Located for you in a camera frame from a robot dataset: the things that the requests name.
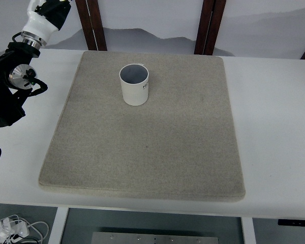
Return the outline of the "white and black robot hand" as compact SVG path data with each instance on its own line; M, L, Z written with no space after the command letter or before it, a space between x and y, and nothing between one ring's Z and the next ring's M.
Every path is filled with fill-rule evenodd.
M28 21L21 35L46 45L51 35L62 28L70 9L69 1L30 1L27 7Z

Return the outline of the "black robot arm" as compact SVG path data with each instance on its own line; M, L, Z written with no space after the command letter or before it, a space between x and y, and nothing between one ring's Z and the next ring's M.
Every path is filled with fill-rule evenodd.
M27 32L12 37L0 56L0 128L11 126L25 116L22 108L29 97L47 91L30 62L40 55L42 39Z

